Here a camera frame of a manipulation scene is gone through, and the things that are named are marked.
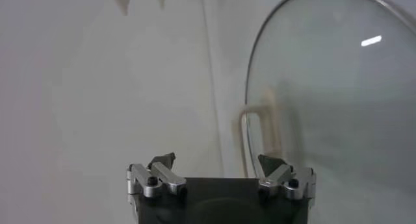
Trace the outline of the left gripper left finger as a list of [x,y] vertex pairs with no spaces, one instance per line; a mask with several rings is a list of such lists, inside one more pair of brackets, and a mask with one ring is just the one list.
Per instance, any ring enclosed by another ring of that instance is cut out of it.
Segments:
[[147,166],[130,164],[126,170],[127,194],[153,199],[161,196],[165,185],[168,193],[181,196],[187,189],[187,180],[172,172],[175,159],[175,153],[168,153],[155,156]]

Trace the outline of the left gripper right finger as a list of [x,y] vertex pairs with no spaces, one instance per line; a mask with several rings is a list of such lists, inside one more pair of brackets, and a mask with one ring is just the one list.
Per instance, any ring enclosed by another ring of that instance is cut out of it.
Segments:
[[312,168],[296,168],[283,159],[259,155],[258,161],[264,173],[259,179],[259,195],[266,201],[279,194],[288,200],[314,200],[316,173]]

